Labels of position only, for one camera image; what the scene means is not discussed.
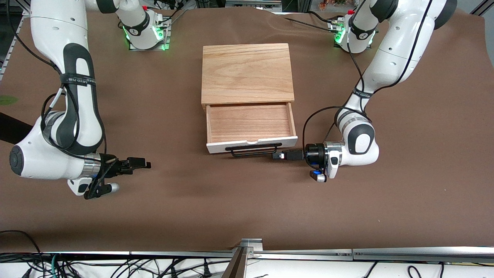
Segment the black metal drawer handle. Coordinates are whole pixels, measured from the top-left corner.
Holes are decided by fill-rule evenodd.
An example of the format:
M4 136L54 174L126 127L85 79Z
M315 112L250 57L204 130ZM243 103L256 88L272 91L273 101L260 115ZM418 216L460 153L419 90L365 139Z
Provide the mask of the black metal drawer handle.
M233 157L261 156L276 153L282 143L261 144L252 146L226 147L225 150Z

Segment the black cylindrical object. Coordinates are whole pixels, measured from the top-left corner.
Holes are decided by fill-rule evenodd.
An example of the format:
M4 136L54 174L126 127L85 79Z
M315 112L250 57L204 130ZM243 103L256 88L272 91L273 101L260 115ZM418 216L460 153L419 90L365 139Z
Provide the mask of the black cylindrical object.
M32 130L32 125L0 112L0 141L18 144Z

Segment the wooden drawer cabinet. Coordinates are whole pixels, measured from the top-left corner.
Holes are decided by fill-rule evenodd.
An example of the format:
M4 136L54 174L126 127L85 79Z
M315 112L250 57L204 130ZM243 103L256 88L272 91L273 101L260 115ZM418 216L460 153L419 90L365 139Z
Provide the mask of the wooden drawer cabinet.
M294 102L287 43L204 46L201 105Z

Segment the aluminium frame rail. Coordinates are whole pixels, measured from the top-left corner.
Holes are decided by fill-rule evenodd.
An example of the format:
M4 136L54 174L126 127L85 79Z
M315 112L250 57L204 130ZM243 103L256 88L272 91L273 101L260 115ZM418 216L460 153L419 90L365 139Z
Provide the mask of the aluminium frame rail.
M482 0L471 12L471 15L484 16L494 7L494 0Z
M494 247L403 247L353 249L355 260L494 264Z
M225 0L225 7L254 7L273 12L283 11L281 0Z
M10 22L16 27L16 32L20 32L23 21L27 18L28 12L22 11L20 7L10 8ZM12 51L17 42L7 19L7 9L0 7L0 82L5 75Z
M33 254L33 255L48 255L48 254L69 254L69 255L97 255L97 256L129 256L130 251L50 251L50 252L14 252L14 254Z
M129 255L135 256L175 256L175 257L209 257L209 258L231 258L236 248L227 251L131 251ZM314 260L314 261L351 261L353 251L351 249L328 249L328 250L284 250L284 251L261 251L253 247L247 247L249 258L261 260Z

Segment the white-fronted wooden drawer with notch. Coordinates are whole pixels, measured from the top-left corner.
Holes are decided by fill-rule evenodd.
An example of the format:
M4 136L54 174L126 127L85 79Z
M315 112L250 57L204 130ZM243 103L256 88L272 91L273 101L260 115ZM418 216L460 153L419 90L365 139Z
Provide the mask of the white-fronted wooden drawer with notch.
M206 105L205 114L210 154L235 147L293 147L298 141L289 102Z

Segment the brown table cloth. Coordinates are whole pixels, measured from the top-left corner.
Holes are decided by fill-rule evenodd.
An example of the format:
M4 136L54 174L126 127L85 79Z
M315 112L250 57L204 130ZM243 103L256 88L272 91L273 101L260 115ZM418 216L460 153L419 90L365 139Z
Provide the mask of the brown table cloth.
M17 176L0 141L0 231L42 251L212 251L494 246L494 67L483 17L456 10L404 82L367 114L371 165L318 183L302 161L208 153L201 107L205 45L288 43L296 133L343 104L358 73L332 34L254 8L204 8L173 24L168 51L129 51L114 14L88 14L108 152L151 169L85 200L63 181Z

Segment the aluminium centre post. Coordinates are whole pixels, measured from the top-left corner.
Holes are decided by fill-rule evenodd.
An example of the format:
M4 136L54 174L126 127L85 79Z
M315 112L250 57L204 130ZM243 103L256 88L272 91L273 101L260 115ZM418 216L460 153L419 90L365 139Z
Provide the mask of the aluminium centre post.
M242 239L221 278L245 278L247 261L263 250L262 239Z

